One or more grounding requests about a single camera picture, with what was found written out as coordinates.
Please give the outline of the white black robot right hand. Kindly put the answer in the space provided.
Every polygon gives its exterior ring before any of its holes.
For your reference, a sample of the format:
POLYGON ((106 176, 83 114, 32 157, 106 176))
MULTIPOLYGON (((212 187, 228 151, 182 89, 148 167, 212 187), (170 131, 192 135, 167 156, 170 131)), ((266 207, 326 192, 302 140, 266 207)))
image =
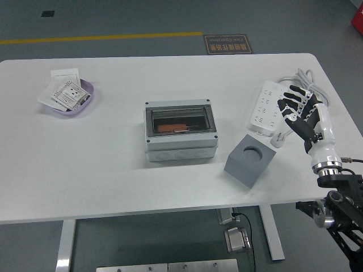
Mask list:
POLYGON ((342 161, 335 151, 327 106, 314 93, 294 85, 277 104, 286 124, 304 140, 313 172, 318 176, 340 174, 342 161))

